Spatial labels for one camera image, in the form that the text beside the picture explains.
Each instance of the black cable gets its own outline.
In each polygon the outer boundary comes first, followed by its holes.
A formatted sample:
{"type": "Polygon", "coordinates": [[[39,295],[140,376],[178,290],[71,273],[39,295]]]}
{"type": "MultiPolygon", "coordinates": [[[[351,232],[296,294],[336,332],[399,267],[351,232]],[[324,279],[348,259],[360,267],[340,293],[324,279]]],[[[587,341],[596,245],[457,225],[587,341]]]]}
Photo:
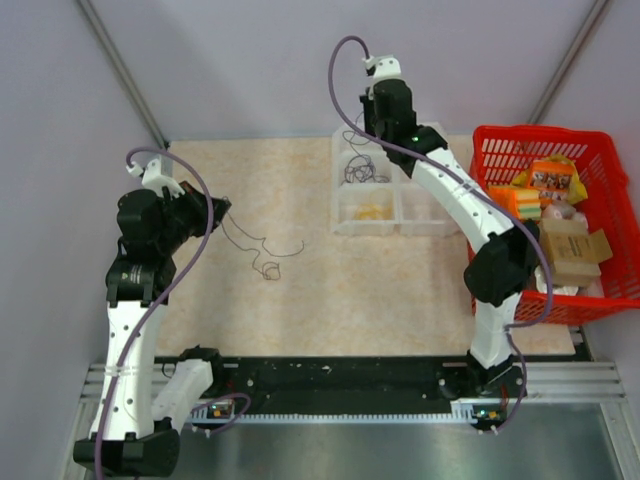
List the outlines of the black cable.
{"type": "MultiPolygon", "coordinates": [[[[267,254],[269,254],[272,257],[275,258],[287,258],[287,257],[295,257],[296,255],[300,255],[305,248],[305,244],[304,241],[302,241],[302,247],[300,248],[300,250],[298,250],[297,252],[294,253],[287,253],[287,254],[283,254],[283,255],[278,255],[275,254],[273,252],[271,252],[267,246],[265,245],[265,243],[267,242],[267,237],[254,237],[253,235],[251,235],[250,233],[248,233],[246,230],[244,230],[240,225],[238,225],[235,221],[235,219],[229,214],[229,212],[227,212],[225,219],[229,219],[229,221],[231,223],[233,223],[233,225],[240,230],[240,232],[242,232],[243,235],[245,235],[246,237],[250,238],[251,240],[255,240],[257,242],[260,242],[260,245],[262,246],[262,248],[264,249],[265,252],[267,252],[267,254]]],[[[224,233],[224,236],[227,237],[227,240],[229,240],[238,250],[241,250],[243,252],[255,252],[256,256],[253,259],[253,262],[251,262],[251,268],[253,270],[255,270],[256,272],[258,272],[263,279],[265,280],[280,280],[281,274],[280,274],[280,264],[278,262],[265,262],[261,268],[258,268],[256,266],[256,262],[258,261],[258,258],[260,258],[260,255],[262,254],[262,252],[254,247],[249,247],[249,248],[245,248],[240,246],[235,240],[233,240],[230,236],[229,233],[227,232],[227,229],[224,225],[224,221],[222,221],[220,223],[220,227],[222,227],[222,231],[224,233]]]]}
{"type": "MultiPolygon", "coordinates": [[[[364,115],[361,112],[355,119],[355,123],[364,115]]],[[[347,166],[344,168],[344,179],[341,185],[345,183],[389,183],[391,179],[386,175],[378,175],[376,173],[376,166],[371,159],[371,155],[363,154],[358,151],[356,147],[362,147],[371,143],[371,140],[363,138],[358,135],[355,130],[345,130],[342,132],[342,139],[349,144],[351,150],[355,153],[355,156],[351,157],[347,166]],[[363,141],[356,142],[354,138],[361,138],[363,141]]]]}

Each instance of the clear plastic container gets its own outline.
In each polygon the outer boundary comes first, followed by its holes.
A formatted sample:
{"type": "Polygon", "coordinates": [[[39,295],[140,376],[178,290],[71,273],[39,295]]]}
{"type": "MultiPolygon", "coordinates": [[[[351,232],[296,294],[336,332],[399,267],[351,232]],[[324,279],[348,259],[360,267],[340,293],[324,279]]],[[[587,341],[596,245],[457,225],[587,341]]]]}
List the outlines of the clear plastic container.
{"type": "MultiPolygon", "coordinates": [[[[439,124],[426,125],[445,136],[439,124]]],[[[357,136],[352,140],[357,145],[349,145],[350,131],[343,125],[332,137],[332,232],[444,237],[458,231],[435,198],[393,165],[380,146],[357,136]]]]}

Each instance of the cardboard box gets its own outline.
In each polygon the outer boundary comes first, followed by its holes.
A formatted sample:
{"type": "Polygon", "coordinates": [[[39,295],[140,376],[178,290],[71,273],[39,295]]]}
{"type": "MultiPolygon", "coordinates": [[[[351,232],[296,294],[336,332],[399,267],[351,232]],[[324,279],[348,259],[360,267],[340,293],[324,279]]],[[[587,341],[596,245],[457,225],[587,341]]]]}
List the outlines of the cardboard box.
{"type": "Polygon", "coordinates": [[[613,256],[603,230],[589,234],[581,222],[556,218],[543,218],[539,226],[554,285],[588,287],[600,277],[598,264],[613,256]]]}

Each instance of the plastic basket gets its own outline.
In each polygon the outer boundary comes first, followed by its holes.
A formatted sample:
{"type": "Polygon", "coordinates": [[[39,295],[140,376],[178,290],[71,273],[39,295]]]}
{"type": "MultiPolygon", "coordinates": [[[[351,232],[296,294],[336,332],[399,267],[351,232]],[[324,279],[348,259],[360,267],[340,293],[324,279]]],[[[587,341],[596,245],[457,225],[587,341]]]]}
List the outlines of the plastic basket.
{"type": "MultiPolygon", "coordinates": [[[[561,153],[575,161],[589,198],[577,207],[587,215],[589,230],[604,229],[613,258],[600,264],[604,298],[555,295],[549,323],[583,325],[632,308],[640,308],[640,230],[627,184],[629,179],[611,137],[558,127],[481,126],[473,134],[471,176],[483,189],[511,182],[536,159],[561,153]]],[[[546,294],[525,291],[516,320],[533,320],[546,294]]]]}

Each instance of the gray wall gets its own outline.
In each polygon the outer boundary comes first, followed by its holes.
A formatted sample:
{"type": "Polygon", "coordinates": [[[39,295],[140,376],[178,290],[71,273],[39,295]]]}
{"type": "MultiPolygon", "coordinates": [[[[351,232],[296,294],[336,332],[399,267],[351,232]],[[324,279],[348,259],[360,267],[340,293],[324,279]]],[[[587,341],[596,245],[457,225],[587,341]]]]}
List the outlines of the gray wall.
{"type": "Polygon", "coordinates": [[[0,465],[55,478],[88,364],[128,148],[150,143],[71,0],[0,3],[0,465]]]}
{"type": "MultiPolygon", "coordinates": [[[[611,134],[640,216],[640,2],[616,0],[545,123],[611,134]]],[[[640,312],[590,326],[594,349],[618,363],[640,424],[640,312]]]]}
{"type": "MultiPolygon", "coordinates": [[[[165,135],[328,134],[327,63],[344,35],[393,53],[416,109],[449,132],[526,121],[592,0],[95,0],[165,135]]],[[[355,46],[336,70],[350,115],[355,46]]]]}

